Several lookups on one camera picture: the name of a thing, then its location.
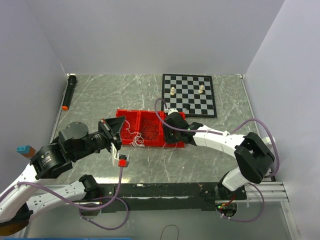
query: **chess piece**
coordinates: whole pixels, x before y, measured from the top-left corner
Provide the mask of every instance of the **chess piece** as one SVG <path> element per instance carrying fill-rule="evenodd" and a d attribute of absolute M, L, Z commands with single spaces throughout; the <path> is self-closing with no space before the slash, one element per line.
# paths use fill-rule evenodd
<path fill-rule="evenodd" d="M 184 109 L 190 110 L 191 105 L 189 103 L 184 103 L 183 105 Z"/>
<path fill-rule="evenodd" d="M 204 92 L 205 86 L 201 85 L 199 88 L 199 93 L 202 94 Z"/>
<path fill-rule="evenodd" d="M 172 95 L 172 96 L 175 95 L 175 88 L 174 87 L 171 88 L 170 95 Z"/>

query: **red box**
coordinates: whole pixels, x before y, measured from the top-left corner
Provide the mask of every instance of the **red box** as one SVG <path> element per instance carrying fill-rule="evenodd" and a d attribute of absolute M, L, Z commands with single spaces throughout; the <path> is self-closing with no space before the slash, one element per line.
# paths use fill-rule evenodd
<path fill-rule="evenodd" d="M 158 113 L 164 119 L 164 113 L 161 111 Z M 162 123 L 154 111 L 140 111 L 138 132 L 141 133 L 145 146 L 162 147 L 162 139 L 164 138 Z"/>
<path fill-rule="evenodd" d="M 163 111 L 158 111 L 161 119 L 165 119 L 165 113 Z M 180 112 L 183 119 L 186 119 L 184 112 Z M 134 137 L 137 135 L 136 132 L 141 133 L 144 139 L 144 145 L 150 147 L 168 147 L 168 148 L 184 148 L 185 144 L 180 141 L 177 144 L 165 144 L 164 130 L 162 122 L 158 119 L 154 111 L 145 110 L 126 110 L 118 109 L 116 111 L 116 117 L 125 116 L 130 124 L 128 132 L 128 123 L 124 122 L 120 136 L 123 145 L 129 145 L 132 143 Z"/>
<path fill-rule="evenodd" d="M 129 125 L 125 121 L 123 127 L 120 132 L 120 136 L 122 139 L 122 144 L 129 145 L 132 143 L 134 137 L 137 135 L 134 132 L 138 131 L 138 124 L 139 124 L 139 111 L 138 110 L 125 110 L 125 109 L 118 109 L 116 111 L 116 117 L 125 116 L 125 120 L 129 122 L 130 128 L 128 129 Z"/>

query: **chess pawn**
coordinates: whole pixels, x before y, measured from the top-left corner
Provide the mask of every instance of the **chess pawn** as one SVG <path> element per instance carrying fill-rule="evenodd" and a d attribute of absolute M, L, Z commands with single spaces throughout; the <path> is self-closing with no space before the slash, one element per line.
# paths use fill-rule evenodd
<path fill-rule="evenodd" d="M 205 86 L 203 86 L 203 85 L 200 86 L 200 88 L 199 88 L 199 93 L 200 93 L 200 94 L 202 94 L 202 93 L 204 92 L 204 87 L 205 87 Z"/>
<path fill-rule="evenodd" d="M 175 95 L 175 88 L 174 87 L 171 88 L 170 95 L 172 95 L 172 96 Z"/>

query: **white enclosure wall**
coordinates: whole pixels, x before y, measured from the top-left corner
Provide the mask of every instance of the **white enclosure wall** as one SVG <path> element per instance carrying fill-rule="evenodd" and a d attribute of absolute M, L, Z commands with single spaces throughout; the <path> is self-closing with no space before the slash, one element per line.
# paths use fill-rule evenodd
<path fill-rule="evenodd" d="M 27 0 L 67 73 L 244 74 L 284 0 Z"/>
<path fill-rule="evenodd" d="M 50 140 L 66 84 L 26 1 L 0 0 L 0 192 L 26 167 L 19 145 Z"/>
<path fill-rule="evenodd" d="M 320 239 L 320 1 L 286 0 L 250 65 L 255 116 L 276 138 L 290 205 L 304 240 Z"/>

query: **metal table surface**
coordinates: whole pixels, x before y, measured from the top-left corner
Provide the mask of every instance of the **metal table surface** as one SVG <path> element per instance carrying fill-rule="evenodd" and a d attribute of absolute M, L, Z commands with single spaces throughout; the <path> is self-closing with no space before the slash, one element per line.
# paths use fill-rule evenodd
<path fill-rule="evenodd" d="M 238 203 L 237 219 L 250 219 L 261 209 L 261 202 L 250 207 Z M 115 227 L 125 212 L 99 214 L 93 221 Z M 83 219 L 75 207 L 64 205 L 40 215 L 28 227 L 28 238 L 132 238 L 159 240 L 161 231 L 169 224 L 179 228 L 179 240 L 290 240 L 291 238 L 280 202 L 267 202 L 263 216 L 250 223 L 221 219 L 216 211 L 199 209 L 131 211 L 128 222 L 120 229 L 107 231 Z M 168 227 L 162 240 L 176 240 L 177 229 Z"/>
<path fill-rule="evenodd" d="M 77 75 L 78 83 L 68 111 L 60 115 L 55 135 L 69 123 L 83 122 L 89 132 L 98 129 L 101 118 L 116 116 L 117 109 L 154 110 L 161 97 L 162 75 Z M 239 75 L 213 75 L 217 118 L 187 118 L 220 131 L 231 131 L 252 118 L 251 108 Z M 257 132 L 249 123 L 239 134 Z M 130 155 L 129 167 L 123 171 L 123 183 L 186 183 L 218 182 L 237 166 L 231 156 L 214 149 L 186 145 L 174 151 L 123 146 L 121 153 Z M 111 155 L 103 150 L 73 164 L 51 184 L 68 184 L 84 174 L 91 174 L 98 183 L 117 183 L 119 168 L 113 167 Z"/>

